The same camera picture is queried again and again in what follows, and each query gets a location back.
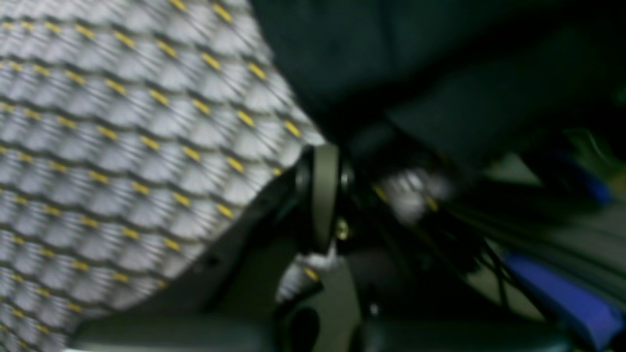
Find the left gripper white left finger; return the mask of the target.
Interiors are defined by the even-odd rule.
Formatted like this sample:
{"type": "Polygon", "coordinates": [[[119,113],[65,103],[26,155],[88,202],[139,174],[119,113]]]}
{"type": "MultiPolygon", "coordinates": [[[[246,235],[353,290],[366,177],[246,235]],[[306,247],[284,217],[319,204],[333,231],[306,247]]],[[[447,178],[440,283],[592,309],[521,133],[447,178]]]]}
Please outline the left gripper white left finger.
{"type": "Polygon", "coordinates": [[[71,337],[70,352],[243,352],[272,346],[272,323],[217,313],[235,298],[232,290],[256,247],[286,239],[272,254],[278,265],[260,287],[245,289],[237,306],[268,287],[283,302],[313,292],[340,264],[333,231],[340,189],[335,145],[306,147],[296,164],[253,198],[216,243],[179,278],[138,306],[92,319],[71,337]]]}

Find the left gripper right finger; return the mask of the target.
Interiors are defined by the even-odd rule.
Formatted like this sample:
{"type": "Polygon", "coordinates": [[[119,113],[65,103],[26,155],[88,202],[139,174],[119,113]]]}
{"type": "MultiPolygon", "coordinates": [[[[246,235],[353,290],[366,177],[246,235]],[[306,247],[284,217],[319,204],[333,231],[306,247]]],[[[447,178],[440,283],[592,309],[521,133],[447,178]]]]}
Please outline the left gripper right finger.
{"type": "Polygon", "coordinates": [[[445,210],[464,185],[444,169],[374,176],[342,167],[344,215],[360,236],[382,241],[378,263],[364,254],[360,298],[378,318],[358,329],[365,352],[570,352],[555,315],[470,226],[445,210]]]}

